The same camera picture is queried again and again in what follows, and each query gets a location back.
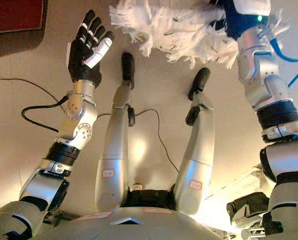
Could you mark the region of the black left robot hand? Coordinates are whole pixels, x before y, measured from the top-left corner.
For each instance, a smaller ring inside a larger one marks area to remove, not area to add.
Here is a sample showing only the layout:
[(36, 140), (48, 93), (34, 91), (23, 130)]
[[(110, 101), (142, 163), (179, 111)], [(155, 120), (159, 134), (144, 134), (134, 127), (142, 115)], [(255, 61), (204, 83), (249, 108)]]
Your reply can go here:
[(90, 81), (97, 88), (102, 81), (100, 62), (115, 39), (107, 31), (94, 10), (89, 10), (80, 24), (75, 39), (70, 44), (68, 71), (72, 82)]

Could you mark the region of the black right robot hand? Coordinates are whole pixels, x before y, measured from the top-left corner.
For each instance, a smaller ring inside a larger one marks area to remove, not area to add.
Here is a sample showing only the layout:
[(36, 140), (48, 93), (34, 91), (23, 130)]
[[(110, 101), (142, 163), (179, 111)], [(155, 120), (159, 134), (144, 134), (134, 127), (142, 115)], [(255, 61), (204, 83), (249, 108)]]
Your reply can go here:
[(210, 3), (214, 6), (223, 8), (225, 18), (214, 20), (209, 26), (214, 27), (216, 31), (224, 30), (227, 37), (232, 38), (235, 41), (237, 41), (246, 30), (258, 25), (264, 25), (268, 21), (267, 16), (238, 13), (234, 7), (233, 0), (211, 0)]

